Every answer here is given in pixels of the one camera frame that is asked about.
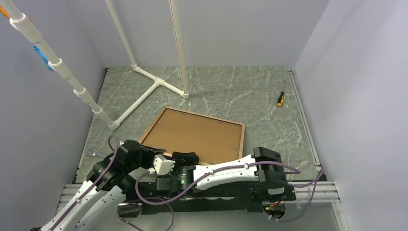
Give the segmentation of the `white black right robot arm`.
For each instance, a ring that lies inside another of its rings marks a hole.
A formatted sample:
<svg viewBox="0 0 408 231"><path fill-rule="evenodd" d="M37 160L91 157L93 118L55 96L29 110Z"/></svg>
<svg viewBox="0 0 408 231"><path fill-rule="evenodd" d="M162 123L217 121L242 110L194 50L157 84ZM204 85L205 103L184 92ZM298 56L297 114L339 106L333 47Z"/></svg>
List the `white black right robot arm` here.
<svg viewBox="0 0 408 231"><path fill-rule="evenodd" d="M278 152L256 147L252 155L238 160L178 167L170 175L159 176L155 186L158 195L182 197L190 190L198 193L217 186L232 186L236 182L254 183L265 189L269 199L276 200L288 186L285 168Z"/></svg>

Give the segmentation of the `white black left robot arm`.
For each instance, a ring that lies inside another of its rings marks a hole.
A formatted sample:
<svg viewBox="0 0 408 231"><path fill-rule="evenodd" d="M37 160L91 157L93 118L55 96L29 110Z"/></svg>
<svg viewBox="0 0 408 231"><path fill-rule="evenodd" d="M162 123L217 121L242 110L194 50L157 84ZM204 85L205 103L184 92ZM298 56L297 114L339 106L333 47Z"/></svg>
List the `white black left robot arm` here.
<svg viewBox="0 0 408 231"><path fill-rule="evenodd" d="M138 168L150 169L154 158L164 149L143 146L127 140L109 145L113 151L96 163L79 190L47 224L38 231L76 231L88 228L113 203L132 202L137 199L136 180L130 172Z"/></svg>

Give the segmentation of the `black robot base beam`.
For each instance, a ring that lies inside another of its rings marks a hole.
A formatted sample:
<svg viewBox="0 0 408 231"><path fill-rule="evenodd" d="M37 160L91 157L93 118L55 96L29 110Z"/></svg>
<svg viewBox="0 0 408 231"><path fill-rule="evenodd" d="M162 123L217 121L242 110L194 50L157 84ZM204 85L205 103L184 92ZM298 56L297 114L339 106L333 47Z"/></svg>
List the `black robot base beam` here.
<svg viewBox="0 0 408 231"><path fill-rule="evenodd" d="M150 197L159 197L165 200L179 194L169 194L165 191L157 191L155 183L140 182L138 184L140 194L146 200L159 202ZM213 212L213 211L246 211L263 212L263 208L278 201L295 201L296 196L293 187L285 186L281 194L271 195L268 190L256 182L236 182L219 185L199 191L193 188L187 195L170 202L174 212ZM142 215L154 215L170 212L167 205L149 205L141 202Z"/></svg>

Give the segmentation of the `yellow black screwdriver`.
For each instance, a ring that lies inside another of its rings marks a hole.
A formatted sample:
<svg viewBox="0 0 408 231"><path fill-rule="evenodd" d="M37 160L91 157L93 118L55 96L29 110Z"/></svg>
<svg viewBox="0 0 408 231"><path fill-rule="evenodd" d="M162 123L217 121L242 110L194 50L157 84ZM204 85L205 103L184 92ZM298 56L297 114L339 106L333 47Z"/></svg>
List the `yellow black screwdriver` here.
<svg viewBox="0 0 408 231"><path fill-rule="evenodd" d="M286 85L286 81L283 82L282 90L281 90L280 95L278 97L277 106L283 106L283 104L284 104L285 85Z"/></svg>

